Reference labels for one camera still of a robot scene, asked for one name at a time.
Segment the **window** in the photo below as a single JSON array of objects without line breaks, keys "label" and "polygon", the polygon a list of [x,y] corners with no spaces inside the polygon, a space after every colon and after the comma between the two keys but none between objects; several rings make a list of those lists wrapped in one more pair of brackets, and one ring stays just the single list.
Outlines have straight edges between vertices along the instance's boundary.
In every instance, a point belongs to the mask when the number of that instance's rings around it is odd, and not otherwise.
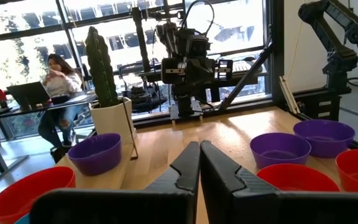
[{"label": "window", "polygon": [[50,53],[76,67],[64,31],[0,41],[0,89],[39,81],[47,74]]},{"label": "window", "polygon": [[[212,53],[257,47],[264,44],[263,7],[261,0],[237,0],[213,4],[215,19],[208,32]],[[187,26],[205,32],[212,12],[205,4],[195,4]]]},{"label": "window", "polygon": [[148,9],[151,7],[162,6],[163,0],[66,0],[65,4],[68,8],[70,21],[82,21],[85,19],[126,13],[129,12],[131,7]]},{"label": "window", "polygon": [[26,0],[0,5],[0,34],[61,23],[54,0]]},{"label": "window", "polygon": [[[161,44],[158,37],[153,38],[154,28],[157,21],[148,19],[143,21],[143,30],[147,45],[147,53],[151,61],[160,62],[167,56],[165,46]],[[111,58],[111,66],[113,70],[118,70],[120,66],[129,63],[141,62],[139,41],[137,40],[136,27],[132,19],[124,19],[120,21],[107,22],[94,26],[109,48]],[[87,56],[85,52],[85,39],[88,35],[89,26],[73,29],[74,38],[77,41],[77,48],[81,54],[81,61],[88,66]]]}]

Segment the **person's hand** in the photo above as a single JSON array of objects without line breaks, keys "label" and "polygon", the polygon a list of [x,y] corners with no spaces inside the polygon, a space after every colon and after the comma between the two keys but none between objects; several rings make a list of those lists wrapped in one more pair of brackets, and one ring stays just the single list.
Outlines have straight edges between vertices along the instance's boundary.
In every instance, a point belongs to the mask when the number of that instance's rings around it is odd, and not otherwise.
[{"label": "person's hand", "polygon": [[48,76],[50,78],[55,78],[55,77],[62,77],[63,78],[63,77],[65,77],[65,74],[63,74],[62,72],[58,72],[56,70],[50,69]]}]

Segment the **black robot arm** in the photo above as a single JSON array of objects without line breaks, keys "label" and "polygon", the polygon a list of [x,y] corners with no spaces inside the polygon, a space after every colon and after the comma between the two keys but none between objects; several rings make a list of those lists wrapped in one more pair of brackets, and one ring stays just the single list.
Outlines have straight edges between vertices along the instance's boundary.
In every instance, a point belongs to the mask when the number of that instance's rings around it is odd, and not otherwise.
[{"label": "black robot arm", "polygon": [[357,54],[344,46],[324,18],[324,13],[332,17],[344,30],[346,38],[358,44],[358,16],[338,0],[322,0],[303,4],[298,12],[302,21],[316,32],[326,49],[328,64],[323,73],[328,75],[327,87],[339,93],[346,92],[347,72],[357,66]]}]

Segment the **white wall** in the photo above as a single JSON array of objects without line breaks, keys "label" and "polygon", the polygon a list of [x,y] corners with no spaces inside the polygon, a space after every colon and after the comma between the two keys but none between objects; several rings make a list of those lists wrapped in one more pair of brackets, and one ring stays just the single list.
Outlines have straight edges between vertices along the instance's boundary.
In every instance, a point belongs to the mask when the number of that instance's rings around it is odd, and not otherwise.
[{"label": "white wall", "polygon": [[[340,0],[347,5],[347,0]],[[294,56],[296,40],[299,34],[301,19],[298,10],[304,2],[310,0],[285,0],[285,76],[288,77]],[[358,0],[351,0],[351,7],[358,15]],[[344,39],[343,29],[329,16],[325,15],[328,24],[342,42]],[[348,45],[357,52],[357,47]],[[296,49],[295,61],[288,79],[291,91],[310,90],[320,88],[326,84],[326,75],[322,69],[327,64],[327,52],[318,40],[315,32],[309,24],[302,23],[299,34],[298,48]],[[358,67],[348,74],[349,77],[358,77]]]}]

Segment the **plant pot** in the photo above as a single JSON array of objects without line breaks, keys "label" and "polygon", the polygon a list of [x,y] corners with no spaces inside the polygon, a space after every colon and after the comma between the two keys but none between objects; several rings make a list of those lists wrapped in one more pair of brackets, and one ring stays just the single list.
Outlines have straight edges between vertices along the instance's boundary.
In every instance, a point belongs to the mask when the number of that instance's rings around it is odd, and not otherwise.
[{"label": "plant pot", "polygon": [[128,126],[124,105],[121,103],[107,108],[98,108],[98,105],[94,105],[91,108],[94,127],[97,134],[118,133],[123,145],[133,144],[130,130],[135,139],[136,129],[132,122],[132,101],[126,97],[121,99],[124,100],[130,126]]}]

